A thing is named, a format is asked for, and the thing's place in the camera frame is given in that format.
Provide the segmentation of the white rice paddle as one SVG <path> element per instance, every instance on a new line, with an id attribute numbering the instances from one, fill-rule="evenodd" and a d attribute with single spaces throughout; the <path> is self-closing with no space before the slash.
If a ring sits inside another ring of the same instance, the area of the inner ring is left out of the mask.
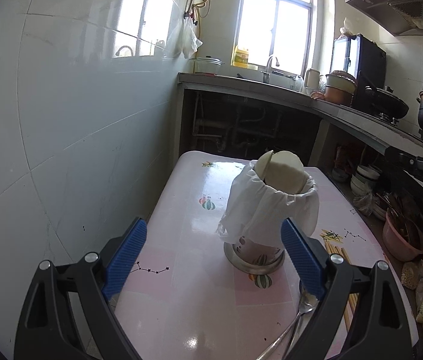
<path id="1" fill-rule="evenodd" d="M 264 182 L 286 194 L 298 194 L 302 191 L 307 178 L 299 157 L 283 150 L 272 155 Z"/>

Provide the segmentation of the cream rice paddle round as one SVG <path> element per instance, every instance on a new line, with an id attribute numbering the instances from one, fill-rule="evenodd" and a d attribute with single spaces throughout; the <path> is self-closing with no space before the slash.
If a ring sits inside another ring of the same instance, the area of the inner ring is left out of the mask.
<path id="1" fill-rule="evenodd" d="M 267 168 L 269 166 L 269 163 L 272 159 L 273 151 L 270 150 L 263 155 L 260 156 L 260 158 L 256 161 L 254 170 L 255 173 L 258 175 L 261 180 L 265 178 Z"/>

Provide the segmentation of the bamboo chopstick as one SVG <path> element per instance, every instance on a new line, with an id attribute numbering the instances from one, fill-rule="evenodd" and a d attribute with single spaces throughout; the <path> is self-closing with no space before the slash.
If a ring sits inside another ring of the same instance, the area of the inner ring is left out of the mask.
<path id="1" fill-rule="evenodd" d="M 331 244 L 331 249 L 334 251 L 335 254 L 342 255 L 342 252 L 335 244 Z"/>
<path id="2" fill-rule="evenodd" d="M 329 244 L 328 240 L 325 240 L 325 249 L 329 255 L 332 255 L 334 253 L 332 246 L 331 244 Z"/>
<path id="3" fill-rule="evenodd" d="M 341 252 L 342 252 L 342 256 L 343 256 L 343 258 L 345 258 L 346 262 L 348 264 L 351 264 L 351 260 L 348 256 L 348 253 L 343 247 L 341 248 Z M 347 331 L 349 331 L 350 328 L 351 328 L 351 322 L 353 320 L 355 310 L 356 310 L 356 303 L 357 303 L 357 295 L 351 294 L 348 297 L 346 310 L 344 312 L 344 320 L 345 320 L 345 326 L 346 326 Z"/>

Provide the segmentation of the kitchen faucet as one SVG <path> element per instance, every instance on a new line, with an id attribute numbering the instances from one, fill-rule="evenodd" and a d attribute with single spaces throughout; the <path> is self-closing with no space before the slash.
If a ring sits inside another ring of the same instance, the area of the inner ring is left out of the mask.
<path id="1" fill-rule="evenodd" d="M 268 84 L 270 82 L 270 76 L 272 73 L 272 65 L 275 64 L 278 68 L 280 67 L 280 62 L 278 57 L 275 54 L 271 54 L 268 57 L 265 69 L 263 71 L 263 82 Z"/>

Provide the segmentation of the steel spoon upper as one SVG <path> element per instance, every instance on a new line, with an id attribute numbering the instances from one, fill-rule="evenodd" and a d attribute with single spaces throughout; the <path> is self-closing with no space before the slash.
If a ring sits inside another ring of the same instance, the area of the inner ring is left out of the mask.
<path id="1" fill-rule="evenodd" d="M 317 307 L 318 300 L 315 296 L 308 292 L 302 292 L 299 298 L 298 302 L 298 310 L 294 317 L 294 319 L 291 321 L 289 326 L 283 331 L 283 333 L 278 336 L 277 339 L 275 339 L 272 344 L 270 344 L 257 358 L 256 360 L 265 360 L 268 359 L 275 350 L 281 345 L 281 343 L 286 339 L 290 331 L 295 327 L 296 323 L 299 321 L 299 319 L 304 316 L 305 314 L 308 314 Z"/>

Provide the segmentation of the steel spoon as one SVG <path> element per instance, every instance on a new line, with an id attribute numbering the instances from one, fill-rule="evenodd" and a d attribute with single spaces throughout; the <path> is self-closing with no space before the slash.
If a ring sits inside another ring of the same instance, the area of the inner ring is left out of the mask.
<path id="1" fill-rule="evenodd" d="M 301 325 L 303 324 L 303 319 L 307 314 L 311 314 L 314 312 L 315 308 L 318 306 L 318 299 L 309 293 L 306 290 L 302 281 L 299 282 L 299 300 L 298 300 L 298 311 L 297 316 L 295 318 L 295 322 L 291 328 L 291 334 L 289 334 L 289 339 L 286 343 L 284 353 L 282 355 L 282 359 L 286 359 L 287 355 L 289 354 L 292 345 L 295 342 L 295 336 L 299 332 Z"/>
<path id="2" fill-rule="evenodd" d="M 268 359 L 275 350 L 281 345 L 281 343 L 286 339 L 290 331 L 295 327 L 296 323 L 299 321 L 299 319 L 304 316 L 305 314 L 308 314 L 317 307 L 318 300 L 315 296 L 308 292 L 302 292 L 299 298 L 298 302 L 298 310 L 294 317 L 294 319 L 291 321 L 289 326 L 283 331 L 283 333 L 278 336 L 277 339 L 275 339 L 272 344 L 270 344 L 257 358 L 256 360 L 265 360 Z"/>

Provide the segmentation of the black wok on stove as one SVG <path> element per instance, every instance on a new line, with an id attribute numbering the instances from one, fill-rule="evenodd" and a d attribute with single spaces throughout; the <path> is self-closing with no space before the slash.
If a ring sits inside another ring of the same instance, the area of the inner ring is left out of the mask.
<path id="1" fill-rule="evenodd" d="M 385 116 L 392 121 L 402 119 L 407 115 L 409 111 L 408 104 L 389 90 L 367 85 L 364 91 L 380 116 Z"/>

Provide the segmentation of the pink plastic basin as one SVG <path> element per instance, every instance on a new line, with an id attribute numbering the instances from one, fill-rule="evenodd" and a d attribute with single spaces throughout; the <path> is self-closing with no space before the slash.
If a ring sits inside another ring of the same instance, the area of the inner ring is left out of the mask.
<path id="1" fill-rule="evenodd" d="M 405 263 L 423 254 L 423 236 L 416 229 L 413 241 L 409 242 L 406 236 L 397 227 L 397 220 L 390 210 L 385 213 L 385 224 L 382 231 L 382 239 L 385 247 L 399 261 Z"/>

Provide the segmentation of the brown white cooking pot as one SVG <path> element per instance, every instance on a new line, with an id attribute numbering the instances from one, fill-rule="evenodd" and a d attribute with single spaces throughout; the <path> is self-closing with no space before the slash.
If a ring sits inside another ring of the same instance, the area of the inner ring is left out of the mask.
<path id="1" fill-rule="evenodd" d="M 354 76 L 344 71 L 332 71 L 325 76 L 325 100 L 349 107 L 357 89 Z"/>

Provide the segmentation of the black microwave cabinet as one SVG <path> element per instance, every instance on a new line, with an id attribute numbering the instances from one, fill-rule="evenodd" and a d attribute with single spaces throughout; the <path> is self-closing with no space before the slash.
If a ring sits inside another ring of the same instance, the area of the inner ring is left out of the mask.
<path id="1" fill-rule="evenodd" d="M 360 73 L 365 74 L 377 88 L 383 89 L 386 80 L 386 52 L 361 34 L 337 39 L 334 41 L 330 71 L 337 70 L 356 78 L 357 89 L 351 107 L 375 115 L 377 110 L 365 95 L 368 83 Z"/>

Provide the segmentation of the steel utensil holder cup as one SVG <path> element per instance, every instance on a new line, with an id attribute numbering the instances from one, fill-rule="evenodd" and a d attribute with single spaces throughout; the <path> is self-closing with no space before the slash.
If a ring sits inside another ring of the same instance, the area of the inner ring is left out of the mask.
<path id="1" fill-rule="evenodd" d="M 285 250 L 256 244 L 243 237 L 235 244 L 224 242 L 224 255 L 239 271 L 252 275 L 271 274 L 285 260 Z"/>

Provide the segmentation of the white electric kettle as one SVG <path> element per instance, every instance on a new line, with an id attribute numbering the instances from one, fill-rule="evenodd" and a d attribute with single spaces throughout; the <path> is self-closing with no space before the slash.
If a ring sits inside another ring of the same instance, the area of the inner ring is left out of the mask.
<path id="1" fill-rule="evenodd" d="M 320 86 L 320 72 L 309 68 L 305 72 L 304 87 L 310 90 L 317 90 Z"/>

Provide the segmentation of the white plastic bag liner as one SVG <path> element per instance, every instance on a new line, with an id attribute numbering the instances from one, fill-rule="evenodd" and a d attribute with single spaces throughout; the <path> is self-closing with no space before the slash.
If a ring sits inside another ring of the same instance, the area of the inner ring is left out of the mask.
<path id="1" fill-rule="evenodd" d="M 281 225 L 292 219 L 306 236 L 314 233 L 319 215 L 316 181 L 306 175 L 303 190 L 287 194 L 264 183 L 250 161 L 234 178 L 226 210 L 216 232 L 223 242 L 235 244 L 241 237 L 255 244 L 281 248 Z"/>

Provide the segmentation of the yellow bottle on sill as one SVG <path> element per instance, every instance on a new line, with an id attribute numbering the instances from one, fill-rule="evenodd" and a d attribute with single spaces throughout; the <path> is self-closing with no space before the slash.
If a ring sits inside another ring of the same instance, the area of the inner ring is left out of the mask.
<path id="1" fill-rule="evenodd" d="M 248 68 L 249 51 L 235 46 L 232 64 L 238 68 Z"/>

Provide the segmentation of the glass-lidded pot on counter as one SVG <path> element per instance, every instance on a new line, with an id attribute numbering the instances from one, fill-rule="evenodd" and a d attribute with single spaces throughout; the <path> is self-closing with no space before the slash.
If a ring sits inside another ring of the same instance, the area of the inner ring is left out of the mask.
<path id="1" fill-rule="evenodd" d="M 212 75 L 218 74 L 223 65 L 220 59 L 210 56 L 192 58 L 191 64 L 193 73 Z"/>

